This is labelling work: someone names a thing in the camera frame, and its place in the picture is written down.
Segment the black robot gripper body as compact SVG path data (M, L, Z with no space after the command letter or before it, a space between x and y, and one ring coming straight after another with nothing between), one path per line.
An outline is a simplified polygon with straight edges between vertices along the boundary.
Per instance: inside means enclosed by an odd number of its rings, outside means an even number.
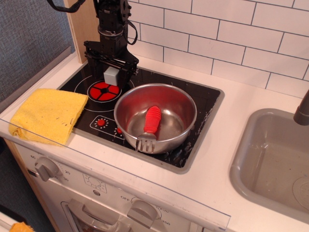
M85 41L86 58L102 59L105 65L112 66L118 69L122 64L127 64L131 67L132 75L137 74L137 64L139 60L133 56L127 49L127 45L133 45L128 41L128 34L124 32L117 36L100 35L100 41Z

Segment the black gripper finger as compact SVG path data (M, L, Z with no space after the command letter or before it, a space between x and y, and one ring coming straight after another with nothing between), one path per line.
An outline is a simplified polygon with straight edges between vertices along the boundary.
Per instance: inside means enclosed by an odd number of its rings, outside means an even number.
M106 65L102 59L88 57L88 66L91 71L92 76L95 79L103 80L104 72L106 71Z
M122 64L119 68L118 73L118 87L124 88L126 83L130 80L132 76L131 67L127 64Z

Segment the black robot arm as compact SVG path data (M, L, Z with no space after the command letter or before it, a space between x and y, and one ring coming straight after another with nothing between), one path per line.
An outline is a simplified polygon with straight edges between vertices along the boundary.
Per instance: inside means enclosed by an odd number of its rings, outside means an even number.
M127 49L138 39L138 31L128 19L131 6L126 0L95 0L94 6L100 41L84 42L89 69L94 78L102 78L108 67L115 68L119 72L116 85L123 89L137 74L139 62Z

